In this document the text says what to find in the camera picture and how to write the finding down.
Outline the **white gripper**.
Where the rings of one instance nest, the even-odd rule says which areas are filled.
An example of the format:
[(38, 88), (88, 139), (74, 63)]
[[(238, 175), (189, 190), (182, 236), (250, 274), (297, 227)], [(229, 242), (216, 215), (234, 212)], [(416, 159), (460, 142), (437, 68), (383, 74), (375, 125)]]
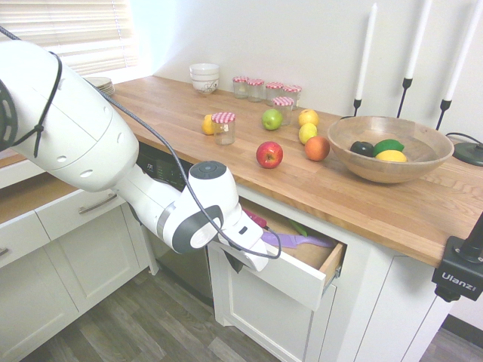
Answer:
[(210, 270), (217, 270), (217, 258), (226, 256), (232, 269), (238, 274), (246, 265), (261, 272), (268, 264), (266, 245), (262, 241), (263, 230), (240, 207), (229, 213), (209, 247)]

